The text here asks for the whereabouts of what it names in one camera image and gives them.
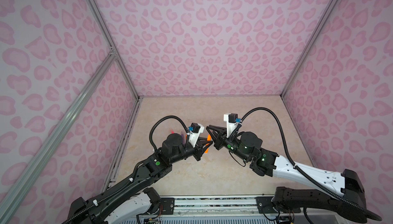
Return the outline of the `orange highlighter pen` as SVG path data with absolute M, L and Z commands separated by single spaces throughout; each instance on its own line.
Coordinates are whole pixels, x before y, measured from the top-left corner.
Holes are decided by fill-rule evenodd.
M 211 144 L 212 144 L 212 137 L 211 137 L 211 135 L 208 135 L 208 137 L 207 137 L 207 143 L 206 143 L 206 145 L 205 145 L 205 151 L 204 151 L 204 153 L 208 153 L 208 148 L 211 146 Z

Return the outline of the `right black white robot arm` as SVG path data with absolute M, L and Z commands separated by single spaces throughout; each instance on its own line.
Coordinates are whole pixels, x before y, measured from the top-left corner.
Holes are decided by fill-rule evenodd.
M 329 210 L 352 222 L 364 224 L 373 219 L 366 208 L 364 188 L 356 172 L 321 170 L 262 148 L 262 140 L 252 132 L 241 132 L 235 138 L 223 127 L 208 126 L 217 150 L 236 155 L 260 177 L 276 177 L 309 186 L 309 189 L 277 187 L 270 207 L 276 212 L 290 213 L 309 208 Z

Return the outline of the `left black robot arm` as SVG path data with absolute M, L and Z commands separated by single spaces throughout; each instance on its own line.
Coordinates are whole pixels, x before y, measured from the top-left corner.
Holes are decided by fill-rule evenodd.
M 170 134 L 162 146 L 148 158 L 138 162 L 133 172 L 120 183 L 94 197 L 75 200 L 70 207 L 65 224 L 108 224 L 110 215 L 114 215 L 123 203 L 139 191 L 156 183 L 169 174 L 173 164 L 193 156 L 197 161 L 213 144 L 213 140 L 197 139 L 196 145 L 183 144 L 179 134 Z

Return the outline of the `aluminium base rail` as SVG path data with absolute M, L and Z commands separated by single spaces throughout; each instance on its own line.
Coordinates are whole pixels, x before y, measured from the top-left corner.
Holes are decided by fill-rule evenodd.
M 271 205 L 272 195 L 167 195 L 174 198 L 173 214 L 148 221 L 149 215 L 139 217 L 141 224 L 349 224 L 337 214 L 307 209 L 291 214 L 278 214 Z

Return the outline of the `diagonal aluminium frame bar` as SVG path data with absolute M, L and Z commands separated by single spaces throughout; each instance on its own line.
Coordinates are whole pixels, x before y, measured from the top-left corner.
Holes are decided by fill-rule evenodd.
M 96 91 L 107 71 L 116 60 L 117 54 L 109 54 L 105 61 L 100 65 L 85 87 L 81 90 L 77 98 L 71 104 L 63 118 L 52 130 L 52 133 L 44 141 L 42 147 L 24 169 L 15 184 L 10 188 L 3 201 L 1 202 L 1 223 L 7 224 L 11 221 L 15 212 L 18 210 L 31 187 L 40 176 L 49 160 L 53 156 L 57 147 L 63 141 L 70 128 L 80 115 L 89 99 Z

